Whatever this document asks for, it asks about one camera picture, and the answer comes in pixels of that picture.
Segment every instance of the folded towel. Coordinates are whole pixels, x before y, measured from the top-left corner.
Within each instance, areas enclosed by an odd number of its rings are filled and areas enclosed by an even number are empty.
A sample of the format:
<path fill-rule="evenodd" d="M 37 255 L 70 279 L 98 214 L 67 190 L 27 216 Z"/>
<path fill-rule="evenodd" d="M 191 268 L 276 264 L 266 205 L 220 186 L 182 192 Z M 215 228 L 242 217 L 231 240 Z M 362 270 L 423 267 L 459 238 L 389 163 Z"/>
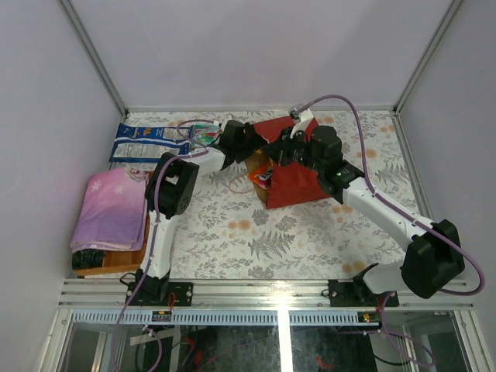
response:
<path fill-rule="evenodd" d="M 126 168 L 91 176 L 72 236 L 72 251 L 140 250 L 146 221 L 147 181 L 147 172 Z"/>

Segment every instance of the black bracket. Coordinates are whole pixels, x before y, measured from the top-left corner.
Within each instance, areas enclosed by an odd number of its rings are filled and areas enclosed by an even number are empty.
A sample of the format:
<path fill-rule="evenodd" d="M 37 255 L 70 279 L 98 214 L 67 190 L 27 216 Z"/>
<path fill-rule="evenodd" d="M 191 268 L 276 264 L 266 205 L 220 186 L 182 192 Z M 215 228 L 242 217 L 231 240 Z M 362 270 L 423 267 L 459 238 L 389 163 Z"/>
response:
<path fill-rule="evenodd" d="M 330 280 L 329 282 L 329 300 L 334 308 L 358 308 L 358 307 L 377 307 L 381 301 L 384 301 L 389 292 L 375 294 L 370 291 L 368 286 L 363 282 L 363 276 L 372 267 L 378 265 L 375 263 L 365 270 L 358 273 L 353 281 Z M 391 296 L 387 301 L 386 307 L 398 307 L 398 296 Z"/>
<path fill-rule="evenodd" d="M 126 301 L 129 296 L 134 292 L 137 282 L 131 282 L 128 284 L 128 291 L 126 294 Z M 133 300 L 129 305 L 131 306 L 164 306 L 165 308 L 170 307 L 172 301 L 174 300 L 175 308 L 179 307 L 189 307 L 193 302 L 193 283 L 189 282 L 169 282 L 167 286 L 167 291 L 162 298 L 158 298 L 156 295 L 149 293 L 148 291 L 142 291 L 141 288 L 134 296 Z"/>

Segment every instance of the wire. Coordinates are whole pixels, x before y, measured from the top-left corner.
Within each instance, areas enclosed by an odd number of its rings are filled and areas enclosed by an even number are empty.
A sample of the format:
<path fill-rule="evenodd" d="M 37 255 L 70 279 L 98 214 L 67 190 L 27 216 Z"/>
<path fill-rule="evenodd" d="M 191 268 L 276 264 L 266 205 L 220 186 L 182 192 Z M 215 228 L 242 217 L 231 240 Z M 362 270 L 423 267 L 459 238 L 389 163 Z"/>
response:
<path fill-rule="evenodd" d="M 413 362 L 414 364 L 417 364 L 420 367 L 424 367 L 424 368 L 434 367 L 436 365 L 436 359 L 434 358 L 434 355 L 432 354 L 432 351 L 429 350 L 427 348 L 427 346 L 424 346 L 420 341 L 414 339 L 413 337 L 410 337 L 410 336 L 407 336 L 407 335 L 404 335 L 402 333 L 398 333 L 398 332 L 395 332 L 395 331 L 390 331 L 389 329 L 386 328 L 386 319 L 384 317 L 384 313 L 385 313 L 384 309 L 386 308 L 386 304 L 388 303 L 388 300 L 389 300 L 389 298 L 391 297 L 391 295 L 393 293 L 394 292 L 389 292 L 387 294 L 387 296 L 384 299 L 384 302 L 382 303 L 382 306 L 381 306 L 381 322 L 382 322 L 383 333 L 386 334 L 387 339 L 393 345 L 393 347 L 396 349 L 396 351 L 398 351 L 400 353 L 400 355 L 402 355 L 406 360 L 409 360 L 410 362 Z M 420 362 L 418 360 L 415 360 L 415 359 L 411 358 L 405 351 L 403 351 L 398 346 L 397 343 L 395 343 L 393 341 L 393 339 L 391 338 L 391 336 L 397 336 L 397 337 L 401 337 L 403 339 L 408 339 L 408 340 L 412 341 L 414 344 L 420 346 L 431 357 L 432 362 L 431 363 L 423 363 L 423 362 Z"/>
<path fill-rule="evenodd" d="M 238 174 L 237 176 L 235 176 L 231 181 L 229 181 L 229 183 L 227 184 L 227 188 L 233 193 L 233 194 L 238 194 L 238 195 L 244 195 L 244 194 L 248 194 L 250 192 L 253 192 L 255 191 L 255 188 L 251 188 L 250 190 L 248 191 L 236 191 L 236 190 L 233 190 L 233 182 L 235 180 L 237 180 L 238 178 L 241 178 L 243 176 L 247 176 L 248 174 L 244 174 L 244 173 L 241 173 L 241 174 Z"/>
<path fill-rule="evenodd" d="M 78 329 L 78 324 L 75 323 L 74 327 L 72 327 L 71 330 L 71 335 L 69 336 L 69 342 L 67 343 L 67 351 L 65 353 L 65 367 L 64 367 L 64 372 L 69 371 L 69 360 L 71 359 L 71 349 L 72 349 L 72 341 L 74 339 L 74 334 L 76 333 L 76 330 Z"/>
<path fill-rule="evenodd" d="M 374 354 L 374 358 L 377 359 L 377 360 L 380 360 L 382 363 L 389 364 L 390 366 L 394 366 L 394 367 L 403 367 L 403 366 L 408 365 L 408 363 L 410 363 L 407 360 L 404 361 L 404 362 L 397 362 L 397 363 L 395 363 L 395 362 L 388 362 L 387 360 L 384 360 L 384 359 L 378 357 L 375 354 Z"/>
<path fill-rule="evenodd" d="M 310 107 L 312 107 L 315 103 L 318 103 L 320 101 L 324 101 L 325 99 L 330 99 L 330 98 L 336 98 L 336 99 L 340 99 L 340 100 L 346 102 L 347 105 L 351 108 L 351 111 L 353 112 L 353 115 L 354 115 L 355 121 L 356 121 L 356 127 L 358 128 L 358 136 L 360 138 L 360 149 L 362 150 L 362 166 L 363 166 L 364 179 L 365 179 L 365 183 L 367 184 L 367 187 L 370 189 L 370 191 L 372 192 L 373 196 L 375 198 L 377 198 L 380 202 L 382 202 L 384 205 L 386 205 L 389 209 L 397 212 L 399 215 L 401 215 L 404 218 L 406 218 L 413 225 L 416 224 L 417 226 L 419 226 L 420 228 L 422 228 L 424 231 L 432 234 L 437 239 L 441 240 L 442 242 L 446 243 L 448 246 L 450 246 L 451 248 L 453 248 L 456 252 L 458 252 L 459 254 L 461 254 L 463 257 L 465 257 L 470 262 L 470 264 L 475 268 L 475 270 L 477 271 L 477 274 L 479 275 L 479 285 L 477 286 L 477 288 L 475 288 L 472 291 L 460 292 L 460 291 L 451 291 L 451 290 L 448 290 L 448 289 L 440 289 L 439 291 L 441 291 L 443 293 L 450 294 L 450 295 L 454 295 L 455 294 L 455 295 L 459 295 L 459 296 L 471 296 L 471 295 L 476 295 L 477 293 L 480 293 L 482 291 L 482 289 L 484 288 L 484 285 L 486 284 L 484 272 L 482 271 L 482 268 L 479 266 L 479 264 L 475 261 L 475 259 L 470 254 L 464 252 L 454 242 L 452 242 L 451 240 L 447 239 L 445 236 L 442 236 L 437 231 L 434 231 L 433 229 L 431 229 L 430 227 L 428 227 L 424 223 L 419 222 L 419 221 L 416 221 L 415 218 L 412 215 L 410 215 L 410 213 L 408 213 L 408 212 L 404 211 L 403 209 L 399 208 L 398 206 L 390 203 L 386 198 L 384 198 L 382 195 L 380 195 L 380 194 L 377 193 L 376 188 L 374 187 L 374 185 L 372 184 L 372 181 L 370 180 L 369 170 L 367 168 L 367 156 L 366 156 L 366 152 L 365 152 L 365 139 L 364 139 L 364 136 L 363 136 L 363 129 L 362 129 L 362 124 L 361 124 L 361 121 L 360 121 L 360 117 L 358 115 L 358 111 L 355 108 L 354 104 L 348 98 L 343 97 L 342 95 L 324 95 L 324 96 L 322 96 L 320 98 L 315 99 L 314 101 L 311 101 L 311 102 L 307 103 L 306 105 L 303 105 L 301 108 L 298 109 L 298 112 L 299 113 L 302 113 L 303 111 L 305 111 L 305 110 L 309 109 Z M 384 301 L 382 303 L 382 306 L 381 306 L 380 315 L 381 315 L 381 322 L 382 322 L 383 332 L 386 334 L 387 339 L 389 340 L 390 343 L 392 343 L 393 347 L 403 357 L 405 357 L 408 361 L 411 361 L 414 364 L 418 364 L 421 367 L 426 367 L 426 368 L 434 367 L 434 365 L 436 364 L 436 361 L 434 359 L 434 356 L 432 355 L 432 352 L 429 349 L 427 349 L 419 341 L 417 341 L 416 339 L 413 339 L 410 336 L 402 335 L 401 333 L 397 333 L 397 332 L 394 332 L 394 331 L 389 331 L 386 328 L 386 324 L 385 324 L 385 321 L 384 321 L 384 308 L 386 307 L 386 303 L 388 302 L 388 299 L 390 298 L 390 296 L 391 296 L 392 293 L 393 292 L 390 292 L 390 293 L 387 294 L 387 296 L 384 299 Z M 363 331 L 364 334 L 370 334 L 370 333 L 375 333 L 375 332 L 376 331 Z M 419 345 L 432 358 L 432 362 L 431 363 L 422 363 L 422 362 L 419 362 L 418 360 L 415 360 L 415 359 L 409 357 L 403 350 L 401 350 L 399 348 L 399 346 L 396 343 L 393 342 L 391 336 L 399 336 L 399 337 L 402 337 L 404 339 L 409 339 L 413 343 Z"/>
<path fill-rule="evenodd" d="M 453 248 L 456 252 L 461 254 L 463 257 L 467 259 L 467 261 L 470 262 L 470 264 L 475 268 L 477 271 L 477 274 L 479 275 L 479 285 L 477 288 L 475 288 L 472 291 L 467 291 L 467 292 L 460 292 L 460 291 L 451 291 L 449 289 L 440 289 L 439 291 L 443 293 L 447 293 L 450 295 L 459 295 L 459 296 L 471 296 L 471 295 L 476 295 L 477 293 L 480 293 L 482 289 L 484 288 L 484 285 L 486 284 L 486 279 L 484 276 L 484 272 L 482 271 L 482 268 L 479 266 L 479 264 L 475 261 L 474 258 L 467 252 L 463 251 L 459 246 L 457 246 L 454 242 L 446 238 L 445 236 L 442 236 L 439 234 L 437 231 L 434 231 L 427 225 L 425 225 L 422 222 L 416 221 L 415 218 L 410 215 L 410 213 L 404 211 L 403 209 L 397 207 L 396 205 L 390 203 L 387 199 L 385 199 L 382 195 L 378 194 L 376 192 L 376 189 L 372 182 L 370 181 L 370 175 L 369 175 L 369 170 L 367 169 L 367 157 L 365 154 L 365 139 L 363 137 L 363 130 L 362 130 L 362 124 L 360 122 L 360 117 L 358 116 L 358 111 L 355 108 L 354 104 L 346 97 L 343 97 L 342 95 L 323 95 L 322 97 L 319 97 L 315 99 L 314 101 L 311 101 L 307 103 L 306 105 L 303 105 L 301 108 L 299 108 L 297 111 L 299 113 L 302 113 L 305 110 L 310 109 L 315 103 L 318 103 L 320 101 L 324 101 L 325 99 L 330 99 L 330 98 L 336 98 L 340 99 L 341 101 L 344 101 L 348 104 L 348 106 L 351 108 L 351 111 L 353 112 L 353 115 L 355 116 L 355 121 L 356 121 L 356 126 L 358 128 L 358 136 L 360 137 L 360 148 L 362 150 L 362 166 L 363 166 L 363 173 L 365 174 L 365 183 L 367 184 L 367 187 L 370 189 L 372 194 L 379 199 L 383 204 L 385 204 L 387 207 L 392 209 L 393 211 L 397 212 L 399 215 L 403 216 L 406 218 L 409 222 L 412 224 L 418 225 L 420 228 L 425 230 L 426 232 L 434 235 L 437 239 L 443 241 L 444 243 L 448 244 L 451 248 Z"/>
<path fill-rule="evenodd" d="M 147 331 L 143 331 L 143 333 L 141 334 L 141 336 L 144 336 L 146 334 L 147 334 Z M 181 343 L 181 340 L 177 341 L 174 346 L 171 346 L 171 348 L 169 349 L 169 351 L 172 351 L 172 349 L 174 347 L 176 347 L 177 345 L 179 345 L 180 343 Z M 136 372 L 142 372 L 140 366 L 138 365 L 138 353 L 140 352 L 140 348 L 139 348 L 140 346 L 141 346 L 141 344 L 136 347 L 136 352 L 134 353 L 134 367 L 136 368 Z"/>
<path fill-rule="evenodd" d="M 176 302 L 176 294 L 174 292 L 169 294 L 169 311 L 170 315 L 172 316 L 172 309 L 174 308 L 174 304 Z"/>
<path fill-rule="evenodd" d="M 117 340 L 116 334 L 119 331 L 120 322 L 122 321 L 122 317 L 124 316 L 124 313 L 126 312 L 126 309 L 128 308 L 128 306 L 131 303 L 131 301 L 135 298 L 136 294 L 138 293 L 138 290 L 143 285 L 143 282 L 145 281 L 146 275 L 148 274 L 148 271 L 149 271 L 150 266 L 151 266 L 153 252 L 155 250 L 155 239 L 157 238 L 157 228 L 158 228 L 158 225 L 160 223 L 158 195 L 159 195 L 160 185 L 162 183 L 162 180 L 164 179 L 166 170 L 176 160 L 196 158 L 196 157 L 200 157 L 200 156 L 206 155 L 208 153 L 208 148 L 207 148 L 206 145 L 204 145 L 203 143 L 199 143 L 197 141 L 194 141 L 193 139 L 188 138 L 187 136 L 183 135 L 180 132 L 180 128 L 184 124 L 187 124 L 189 122 L 209 122 L 209 123 L 213 123 L 212 120 L 204 120 L 204 119 L 185 120 L 185 121 L 179 123 L 177 125 L 177 128 L 176 128 L 177 133 L 180 136 L 182 136 L 183 138 L 185 138 L 186 140 L 190 141 L 191 143 L 196 144 L 196 145 L 199 145 L 203 149 L 203 151 L 199 151 L 197 153 L 190 153 L 188 155 L 178 155 L 176 157 L 170 158 L 164 164 L 164 166 L 162 167 L 162 169 L 160 169 L 160 173 L 157 176 L 157 184 L 155 185 L 155 190 L 154 190 L 154 193 L 153 193 L 153 205 L 154 205 L 154 208 L 155 208 L 157 217 L 155 219 L 155 223 L 153 224 L 153 233 L 152 233 L 152 238 L 151 238 L 152 240 L 151 240 L 151 244 L 150 244 L 150 253 L 148 255 L 149 259 L 148 259 L 148 262 L 146 263 L 145 270 L 143 271 L 143 275 L 141 276 L 141 279 L 139 280 L 138 284 L 134 288 L 134 291 L 132 292 L 132 294 L 129 296 L 128 300 L 126 301 L 126 303 L 122 307 L 122 310 L 119 313 L 119 316 L 117 317 L 117 322 L 115 322 L 114 332 L 112 333 L 112 340 L 111 340 L 110 350 L 111 350 L 111 355 L 112 355 L 112 365 L 114 367 L 114 370 L 117 371 L 117 372 L 119 372 L 119 367 L 117 366 L 117 363 L 115 361 L 115 342 Z M 159 353 L 158 353 L 157 360 L 155 361 L 155 363 L 153 364 L 153 366 L 148 370 L 148 372 L 154 371 L 158 367 L 158 364 L 160 363 L 160 360 L 162 359 L 162 342 L 160 341 L 160 338 L 155 333 L 155 331 L 153 331 L 152 329 L 150 329 L 150 332 L 157 339 L 157 342 L 159 344 Z"/>

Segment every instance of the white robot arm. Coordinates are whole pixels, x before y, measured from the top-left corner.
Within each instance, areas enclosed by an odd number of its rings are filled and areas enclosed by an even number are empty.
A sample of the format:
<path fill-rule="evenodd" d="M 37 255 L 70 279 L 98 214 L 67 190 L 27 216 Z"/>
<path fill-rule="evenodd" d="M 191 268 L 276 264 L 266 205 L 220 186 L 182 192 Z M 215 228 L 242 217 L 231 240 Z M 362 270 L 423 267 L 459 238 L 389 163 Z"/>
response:
<path fill-rule="evenodd" d="M 167 179 L 162 181 L 159 190 L 160 224 L 157 227 L 153 256 L 150 255 L 152 239 L 148 239 L 145 258 L 136 272 L 138 281 L 151 260 L 140 291 L 146 294 L 145 297 L 151 298 L 152 303 L 161 303 L 167 297 L 174 230 L 178 216 L 189 205 L 197 176 L 220 171 L 233 161 L 243 161 L 260 148 L 280 166 L 296 161 L 313 169 L 318 174 L 317 180 L 325 193 L 364 214 L 406 252 L 403 261 L 387 265 L 374 264 L 355 276 L 353 291 L 361 298 L 362 303 L 365 302 L 363 297 L 368 294 L 371 295 L 370 299 L 376 300 L 378 294 L 406 289 L 422 298 L 430 298 L 464 270 L 463 257 L 458 252 L 415 224 L 416 221 L 432 226 L 439 234 L 460 245 L 456 227 L 451 222 L 443 220 L 436 224 L 426 217 L 408 212 L 408 216 L 413 217 L 412 223 L 387 207 L 375 197 L 377 190 L 370 189 L 370 182 L 367 183 L 363 172 L 343 159 L 341 139 L 334 128 L 318 126 L 312 131 L 311 139 L 306 140 L 305 129 L 313 115 L 306 110 L 302 115 L 291 117 L 295 126 L 283 130 L 279 139 L 271 144 L 257 135 L 251 125 L 228 121 L 222 125 L 223 134 L 219 145 L 211 147 L 208 154 L 178 160 L 167 169 Z M 153 203 L 156 177 L 172 156 L 169 153 L 162 156 L 146 190 L 152 224 L 157 217 Z M 382 193 L 381 195 L 392 205 L 406 210 L 392 198 Z M 129 285 L 130 290 L 134 288 L 133 285 Z"/>

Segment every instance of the purple cable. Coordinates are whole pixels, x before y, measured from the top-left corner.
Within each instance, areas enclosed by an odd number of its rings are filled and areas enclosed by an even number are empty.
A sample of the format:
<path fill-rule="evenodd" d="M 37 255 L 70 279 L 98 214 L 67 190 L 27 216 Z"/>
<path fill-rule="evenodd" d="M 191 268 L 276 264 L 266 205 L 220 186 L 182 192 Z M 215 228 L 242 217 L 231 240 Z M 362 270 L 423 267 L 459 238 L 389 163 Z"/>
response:
<path fill-rule="evenodd" d="M 460 253 L 463 257 L 465 257 L 470 262 L 470 264 L 472 264 L 472 266 L 477 271 L 477 274 L 479 275 L 479 285 L 477 286 L 477 288 L 475 288 L 472 291 L 459 292 L 459 291 L 451 291 L 451 290 L 448 290 L 448 289 L 440 289 L 439 291 L 441 291 L 443 293 L 450 294 L 450 295 L 454 295 L 455 294 L 455 295 L 459 295 L 459 296 L 471 296 L 471 295 L 476 295 L 477 293 L 480 293 L 482 291 L 482 289 L 484 288 L 484 285 L 486 284 L 486 279 L 485 279 L 485 276 L 484 276 L 484 272 L 482 271 L 482 268 L 472 258 L 472 256 L 470 254 L 464 252 L 454 242 L 452 242 L 451 240 L 447 239 L 445 236 L 442 236 L 438 232 L 434 231 L 429 226 L 425 225 L 422 222 L 415 221 L 415 219 L 409 213 L 407 213 L 403 209 L 397 207 L 396 205 L 393 205 L 392 203 L 390 203 L 388 200 L 386 200 L 385 198 L 383 198 L 380 194 L 378 194 L 376 192 L 376 189 L 375 189 L 374 185 L 372 184 L 372 182 L 370 180 L 369 171 L 367 169 L 367 157 L 366 157 L 366 154 L 365 154 L 365 139 L 363 137 L 363 130 L 362 130 L 362 124 L 361 124 L 361 121 L 360 121 L 360 117 L 358 115 L 357 109 L 355 108 L 355 105 L 348 98 L 343 97 L 342 95 L 324 95 L 324 96 L 322 96 L 320 98 L 315 99 L 314 101 L 311 101 L 311 102 L 307 103 L 306 105 L 303 105 L 301 108 L 298 109 L 298 112 L 299 113 L 302 113 L 303 111 L 310 109 L 315 103 L 318 103 L 318 102 L 324 101 L 325 99 L 330 99 L 330 98 L 336 98 L 336 99 L 340 99 L 340 100 L 346 102 L 347 105 L 351 108 L 351 111 L 353 112 L 353 115 L 355 116 L 356 127 L 358 128 L 358 136 L 360 138 L 360 148 L 362 150 L 362 166 L 363 166 L 363 173 L 364 173 L 365 183 L 367 184 L 368 188 L 370 189 L 370 191 L 372 192 L 372 194 L 374 195 L 374 197 L 376 197 L 379 201 L 381 201 L 384 205 L 386 205 L 391 210 L 393 210 L 393 211 L 397 212 L 399 215 L 405 217 L 412 224 L 416 224 L 420 228 L 424 229 L 426 232 L 433 234 L 436 238 L 438 238 L 441 241 L 443 241 L 444 243 L 448 244 L 456 252 Z M 419 366 L 422 366 L 422 367 L 426 367 L 426 368 L 433 367 L 436 362 L 434 360 L 434 356 L 432 355 L 432 352 L 429 349 L 427 349 L 419 341 L 417 341 L 416 339 L 413 339 L 410 336 L 402 335 L 401 333 L 397 333 L 397 332 L 394 332 L 394 331 L 389 331 L 386 328 L 386 323 L 384 321 L 384 308 L 386 307 L 386 302 L 390 298 L 391 293 L 392 292 L 390 292 L 390 293 L 387 294 L 386 298 L 384 299 L 384 303 L 382 305 L 382 308 L 381 308 L 381 321 L 382 321 L 382 326 L 383 326 L 383 330 L 384 330 L 383 332 L 386 334 L 387 339 L 389 339 L 389 342 L 392 343 L 392 345 L 394 346 L 394 348 L 404 358 L 406 358 L 407 360 L 413 362 L 414 364 L 418 364 Z M 366 334 L 370 334 L 370 333 L 374 333 L 374 331 L 366 331 Z M 432 362 L 431 363 L 422 363 L 422 362 L 419 362 L 417 360 L 412 359 L 403 350 L 401 350 L 396 343 L 393 342 L 393 339 L 391 338 L 391 335 L 402 337 L 404 339 L 409 339 L 413 343 L 415 343 L 417 345 L 420 345 L 420 347 L 423 348 L 427 352 L 428 355 L 430 355 L 430 357 L 432 358 Z"/>
<path fill-rule="evenodd" d="M 329 99 L 329 98 L 337 98 L 337 99 L 340 99 L 340 100 L 346 102 L 348 104 L 348 106 L 351 108 L 351 111 L 353 111 L 353 115 L 355 116 L 355 120 L 356 120 L 356 126 L 358 128 L 358 136 L 360 137 L 360 148 L 362 150 L 362 166 L 363 166 L 363 173 L 365 174 L 365 177 L 364 177 L 365 178 L 365 183 L 367 184 L 367 186 L 370 189 L 370 191 L 372 192 L 372 194 L 377 199 L 379 199 L 383 204 L 385 204 L 387 207 L 389 207 L 393 211 L 397 212 L 399 215 L 405 217 L 412 224 L 418 225 L 420 228 L 424 229 L 426 232 L 431 233 L 436 238 L 438 238 L 441 241 L 443 241 L 444 243 L 448 244 L 456 252 L 458 252 L 463 257 L 465 257 L 467 259 L 467 261 L 470 262 L 470 264 L 474 267 L 474 269 L 476 270 L 477 274 L 479 275 L 479 285 L 477 286 L 477 288 L 475 288 L 472 291 L 459 292 L 459 291 L 451 291 L 449 289 L 440 289 L 439 291 L 441 291 L 443 293 L 450 294 L 450 295 L 454 295 L 455 294 L 455 295 L 459 295 L 459 296 L 472 296 L 472 295 L 476 295 L 477 293 L 480 293 L 482 291 L 482 289 L 484 288 L 485 284 L 486 284 L 486 278 L 484 276 L 484 272 L 482 271 L 482 268 L 479 266 L 479 264 L 475 261 L 475 259 L 470 254 L 468 254 L 467 252 L 463 251 L 454 242 L 452 242 L 451 240 L 447 239 L 445 236 L 442 236 L 437 231 L 434 231 L 429 226 L 425 225 L 422 222 L 415 221 L 415 218 L 412 217 L 409 213 L 407 213 L 406 211 L 404 211 L 401 208 L 397 207 L 396 205 L 393 205 L 392 203 L 390 203 L 388 200 L 386 200 L 385 198 L 383 198 L 380 194 L 378 194 L 376 192 L 376 189 L 375 189 L 374 185 L 370 181 L 369 170 L 367 169 L 367 158 L 366 158 L 366 154 L 365 154 L 365 139 L 363 137 L 363 130 L 362 130 L 362 124 L 361 124 L 361 121 L 360 121 L 360 117 L 358 116 L 358 111 L 355 108 L 354 104 L 348 98 L 343 97 L 342 95 L 324 95 L 324 96 L 322 96 L 320 98 L 317 98 L 314 101 L 311 101 L 311 102 L 307 103 L 306 105 L 303 105 L 301 108 L 298 109 L 298 112 L 299 113 L 302 113 L 303 111 L 305 111 L 305 110 L 309 109 L 310 107 L 312 107 L 315 103 L 318 103 L 320 101 L 323 101 L 323 100 Z"/>
<path fill-rule="evenodd" d="M 184 122 L 181 122 L 181 123 L 179 123 L 177 125 L 177 129 L 176 129 L 177 132 L 181 136 L 183 136 L 183 134 L 181 132 L 179 132 L 179 128 L 183 124 L 186 124 L 188 122 L 212 122 L 212 121 L 211 120 L 200 120 L 199 119 L 199 120 L 186 120 Z M 203 147 L 204 151 L 201 151 L 199 153 L 195 153 L 195 154 L 192 154 L 192 155 L 179 155 L 179 156 L 176 156 L 176 157 L 172 157 L 172 158 L 170 158 L 164 164 L 164 166 L 162 167 L 162 169 L 160 169 L 160 173 L 158 174 L 157 185 L 155 186 L 155 190 L 154 190 L 154 193 L 153 193 L 153 204 L 155 206 L 155 210 L 156 211 L 159 210 L 159 206 L 158 206 L 158 194 L 159 194 L 159 190 L 160 190 L 160 184 L 162 183 L 162 180 L 164 179 L 165 171 L 167 170 L 167 168 L 174 161 L 176 161 L 178 159 L 191 159 L 191 158 L 194 158 L 194 157 L 200 157 L 202 155 L 206 155 L 208 153 L 207 146 L 205 146 L 205 145 L 203 145 L 201 143 L 198 143 L 198 142 L 196 142 L 196 141 L 194 141 L 192 139 L 189 139 L 186 136 L 183 136 L 183 138 L 185 138 L 186 140 L 189 140 L 192 143 L 198 144 L 199 146 Z M 153 257 L 153 252 L 154 252 L 154 249 L 155 249 L 155 238 L 157 236 L 157 228 L 158 228 L 158 224 L 159 223 L 160 223 L 160 213 L 157 213 L 157 217 L 155 219 L 155 225 L 153 226 L 152 243 L 150 245 L 150 254 L 149 254 L 150 258 L 149 258 L 148 262 L 146 263 L 146 267 L 145 267 L 145 270 L 143 271 L 143 275 L 142 275 L 141 279 L 139 280 L 138 284 L 134 288 L 133 293 L 129 296 L 128 300 L 126 301 L 126 303 L 122 307 L 122 310 L 119 313 L 119 317 L 117 318 L 117 322 L 115 322 L 115 328 L 114 328 L 114 332 L 112 334 L 112 341 L 111 341 L 110 350 L 111 350 L 111 355 L 112 355 L 112 365 L 114 367 L 114 370 L 116 370 L 117 372 L 119 372 L 119 367 L 117 366 L 117 363 L 115 361 L 115 341 L 116 341 L 115 335 L 119 331 L 120 322 L 122 321 L 122 317 L 124 316 L 124 313 L 126 312 L 126 309 L 128 308 L 128 306 L 131 303 L 131 301 L 134 299 L 134 297 L 136 296 L 136 294 L 138 293 L 138 290 L 141 288 L 141 285 L 145 281 L 146 274 L 148 273 L 148 270 L 150 269 L 151 258 Z M 148 370 L 148 372 L 152 372 L 152 371 L 154 371 L 158 367 L 158 364 L 160 363 L 160 360 L 162 359 L 162 342 L 160 341 L 160 338 L 158 337 L 158 335 L 152 329 L 146 328 L 146 330 L 149 330 L 152 333 L 152 335 L 157 339 L 157 342 L 159 344 L 157 360 L 155 361 L 155 363 L 153 364 L 153 366 Z"/>
<path fill-rule="evenodd" d="M 381 306 L 381 322 L 382 322 L 383 332 L 386 334 L 387 339 L 394 346 L 394 348 L 396 349 L 396 351 L 398 351 L 403 357 L 406 357 L 406 359 L 408 361 L 412 362 L 413 364 L 417 364 L 420 367 L 424 367 L 424 368 L 434 367 L 436 365 L 436 360 L 434 359 L 434 355 L 432 355 L 432 351 L 429 350 L 426 346 L 424 346 L 420 341 L 414 339 L 413 337 L 410 337 L 410 336 L 407 336 L 407 335 L 403 335 L 403 334 L 401 334 L 399 332 L 390 331 L 389 329 L 386 328 L 386 319 L 384 317 L 384 313 L 386 312 L 385 311 L 386 304 L 388 303 L 388 300 L 391 297 L 391 294 L 392 293 L 393 292 L 389 292 L 387 294 L 387 296 L 384 299 L 384 301 L 382 302 L 382 306 Z M 420 346 L 421 348 L 423 348 L 424 351 L 431 357 L 432 362 L 431 363 L 423 363 L 423 362 L 419 362 L 418 360 L 415 360 L 415 359 L 409 357 L 408 354 L 406 354 L 405 351 L 403 351 L 402 349 L 400 349 L 400 347 L 398 346 L 398 344 L 395 341 L 393 341 L 391 335 L 397 336 L 397 337 L 401 337 L 403 339 L 409 339 L 413 343 L 417 344 L 418 346 Z"/>

